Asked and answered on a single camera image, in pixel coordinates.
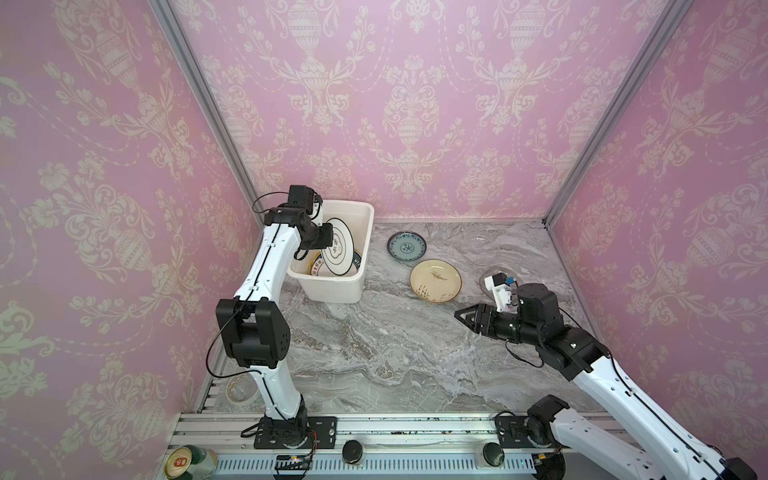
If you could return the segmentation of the beige plate floral pattern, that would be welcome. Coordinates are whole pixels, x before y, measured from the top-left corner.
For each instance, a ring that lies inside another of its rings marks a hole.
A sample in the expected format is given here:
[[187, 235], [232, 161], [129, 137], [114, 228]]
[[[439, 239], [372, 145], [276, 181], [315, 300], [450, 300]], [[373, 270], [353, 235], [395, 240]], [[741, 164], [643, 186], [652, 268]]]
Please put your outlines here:
[[463, 286], [459, 271], [450, 263], [436, 259], [418, 263], [412, 269], [409, 280], [417, 297], [430, 303], [452, 301]]

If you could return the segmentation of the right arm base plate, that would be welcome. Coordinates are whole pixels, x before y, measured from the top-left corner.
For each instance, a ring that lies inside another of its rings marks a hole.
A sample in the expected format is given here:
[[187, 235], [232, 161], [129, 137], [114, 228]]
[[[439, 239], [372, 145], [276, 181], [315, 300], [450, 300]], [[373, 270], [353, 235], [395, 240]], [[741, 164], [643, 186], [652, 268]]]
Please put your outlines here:
[[551, 425], [536, 417], [501, 415], [493, 420], [498, 443], [505, 449], [564, 448], [555, 439]]

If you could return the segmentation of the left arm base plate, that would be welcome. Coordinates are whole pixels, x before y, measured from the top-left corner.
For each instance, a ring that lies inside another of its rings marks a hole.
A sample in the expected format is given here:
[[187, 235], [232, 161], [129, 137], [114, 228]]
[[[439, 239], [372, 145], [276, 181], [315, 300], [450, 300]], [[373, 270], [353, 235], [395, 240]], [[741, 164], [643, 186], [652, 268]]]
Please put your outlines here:
[[338, 418], [334, 416], [290, 421], [263, 417], [255, 425], [253, 447], [256, 450], [333, 449], [337, 432]]

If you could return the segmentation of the white plate dark lettered rim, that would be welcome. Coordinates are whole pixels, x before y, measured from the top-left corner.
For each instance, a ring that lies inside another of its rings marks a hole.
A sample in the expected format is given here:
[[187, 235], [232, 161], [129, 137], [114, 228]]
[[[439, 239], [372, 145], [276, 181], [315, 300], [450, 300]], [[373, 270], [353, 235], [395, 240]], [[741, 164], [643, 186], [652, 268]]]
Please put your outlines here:
[[[350, 277], [355, 275], [359, 267], [362, 263], [362, 256], [360, 253], [355, 250], [353, 255], [353, 262], [350, 267], [350, 269], [344, 274], [344, 277]], [[318, 277], [336, 277], [336, 274], [334, 274], [326, 265], [323, 254], [318, 253], [313, 260], [310, 262], [308, 274], [312, 276], [318, 276]]]

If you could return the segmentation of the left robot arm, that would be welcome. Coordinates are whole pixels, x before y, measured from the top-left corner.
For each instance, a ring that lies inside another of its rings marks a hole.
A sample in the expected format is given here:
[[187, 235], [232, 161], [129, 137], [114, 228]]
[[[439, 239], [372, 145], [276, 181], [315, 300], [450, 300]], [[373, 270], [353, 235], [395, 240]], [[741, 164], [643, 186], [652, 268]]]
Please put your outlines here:
[[319, 202], [310, 207], [283, 204], [270, 209], [267, 219], [270, 223], [245, 280], [216, 306], [219, 338], [226, 355], [254, 380], [265, 406], [263, 417], [242, 436], [252, 437], [255, 446], [314, 449], [317, 434], [286, 363], [291, 332], [279, 297], [296, 253], [328, 246], [331, 229], [322, 226]]

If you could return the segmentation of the white plate green line pattern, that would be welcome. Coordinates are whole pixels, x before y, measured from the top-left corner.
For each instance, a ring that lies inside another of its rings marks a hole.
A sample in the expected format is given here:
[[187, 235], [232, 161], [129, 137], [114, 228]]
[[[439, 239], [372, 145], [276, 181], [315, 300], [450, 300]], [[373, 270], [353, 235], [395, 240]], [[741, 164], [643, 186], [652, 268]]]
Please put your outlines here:
[[354, 263], [354, 239], [347, 223], [335, 217], [327, 221], [332, 227], [331, 246], [322, 250], [325, 266], [334, 276], [345, 276]]

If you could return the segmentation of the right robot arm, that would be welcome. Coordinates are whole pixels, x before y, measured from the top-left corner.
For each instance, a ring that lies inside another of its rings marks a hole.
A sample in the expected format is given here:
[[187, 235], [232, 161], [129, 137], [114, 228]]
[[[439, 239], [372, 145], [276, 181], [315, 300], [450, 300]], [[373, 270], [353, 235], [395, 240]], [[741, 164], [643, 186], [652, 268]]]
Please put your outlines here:
[[455, 311], [471, 332], [505, 345], [534, 347], [542, 366], [559, 372], [601, 405], [632, 437], [627, 443], [594, 426], [566, 401], [547, 395], [526, 413], [530, 441], [540, 448], [565, 447], [620, 479], [754, 479], [738, 457], [727, 458], [698, 439], [620, 367], [613, 353], [574, 322], [554, 292], [527, 283], [494, 304]]

